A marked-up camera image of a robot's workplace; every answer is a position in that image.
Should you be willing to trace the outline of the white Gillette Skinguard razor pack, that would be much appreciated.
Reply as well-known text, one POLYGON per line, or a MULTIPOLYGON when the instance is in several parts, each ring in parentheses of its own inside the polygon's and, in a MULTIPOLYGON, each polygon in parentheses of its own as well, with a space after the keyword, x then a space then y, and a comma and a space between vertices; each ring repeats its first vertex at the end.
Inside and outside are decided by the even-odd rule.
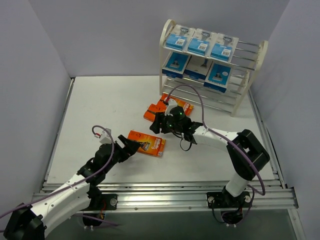
POLYGON ((210 57, 221 61, 230 62, 238 41, 238 37, 218 33, 210 52, 210 57))

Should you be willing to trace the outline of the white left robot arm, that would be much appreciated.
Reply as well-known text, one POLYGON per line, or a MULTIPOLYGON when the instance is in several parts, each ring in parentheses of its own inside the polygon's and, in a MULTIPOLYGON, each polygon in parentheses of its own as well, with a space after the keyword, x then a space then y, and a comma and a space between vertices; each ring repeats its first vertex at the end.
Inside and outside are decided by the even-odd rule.
POLYGON ((133 156, 140 144, 123 135, 117 142, 102 144, 94 157, 86 162, 65 184, 51 194, 29 204, 17 206, 3 231, 7 240, 44 240, 65 220, 86 208, 95 210, 101 203, 98 185, 118 163, 133 156))

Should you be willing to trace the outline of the grey Harry's box blue razor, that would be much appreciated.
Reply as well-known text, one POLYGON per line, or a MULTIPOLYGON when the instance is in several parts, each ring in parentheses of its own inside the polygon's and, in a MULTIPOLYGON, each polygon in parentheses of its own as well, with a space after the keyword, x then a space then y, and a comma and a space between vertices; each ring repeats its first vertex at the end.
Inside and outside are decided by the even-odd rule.
POLYGON ((213 61, 199 56, 191 56, 184 74, 194 80, 205 80, 213 61))

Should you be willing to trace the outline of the clear Gillette blister pack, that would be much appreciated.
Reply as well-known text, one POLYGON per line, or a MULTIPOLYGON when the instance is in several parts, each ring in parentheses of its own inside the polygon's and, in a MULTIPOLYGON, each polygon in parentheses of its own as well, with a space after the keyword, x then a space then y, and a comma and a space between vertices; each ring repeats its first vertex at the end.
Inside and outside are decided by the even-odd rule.
POLYGON ((165 41, 165 46, 167 48, 183 51, 190 42, 195 30, 195 28, 179 24, 175 25, 165 41))
POLYGON ((187 51, 200 56, 207 56, 208 51, 216 41, 217 35, 216 32, 197 28, 188 44, 187 51))

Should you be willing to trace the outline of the orange Gillette Fusion5 box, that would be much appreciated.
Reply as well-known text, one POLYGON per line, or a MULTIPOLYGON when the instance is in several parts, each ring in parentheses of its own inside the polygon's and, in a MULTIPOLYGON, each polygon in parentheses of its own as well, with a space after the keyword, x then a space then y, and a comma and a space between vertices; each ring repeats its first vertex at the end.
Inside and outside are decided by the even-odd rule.
POLYGON ((166 108, 156 105, 156 104, 151 104, 148 109, 146 110, 146 112, 143 115, 143 118, 153 122, 155 120, 156 117, 156 113, 161 113, 161 112, 165 112, 166 108))
MULTIPOLYGON (((168 94, 166 93, 163 93, 160 100, 157 102, 157 106, 160 107, 160 108, 163 108, 163 109, 166 109, 167 108, 167 105, 165 104, 165 100, 167 99, 168 97, 168 94)), ((183 110, 184 110, 184 113, 186 116, 190 116, 191 112, 193 111, 193 108, 194 106, 184 100, 181 100, 177 97, 174 97, 174 96, 170 96, 170 99, 173 99, 176 101, 177 105, 179 107, 182 107, 183 110)))
POLYGON ((131 130, 127 137, 140 144, 139 153, 154 157, 162 157, 166 145, 164 138, 131 130))

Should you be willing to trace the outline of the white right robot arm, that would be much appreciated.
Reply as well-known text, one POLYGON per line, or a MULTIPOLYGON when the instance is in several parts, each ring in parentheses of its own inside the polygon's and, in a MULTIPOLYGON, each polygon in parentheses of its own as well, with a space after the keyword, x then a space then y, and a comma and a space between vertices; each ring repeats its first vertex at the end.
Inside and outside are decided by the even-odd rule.
POLYGON ((157 112, 149 129, 155 134, 172 133, 192 145, 225 150, 235 170, 222 193, 223 203, 230 207, 240 201, 247 185, 270 161, 270 155, 251 130, 230 132, 209 128, 192 121, 181 106, 173 107, 169 113, 157 112))

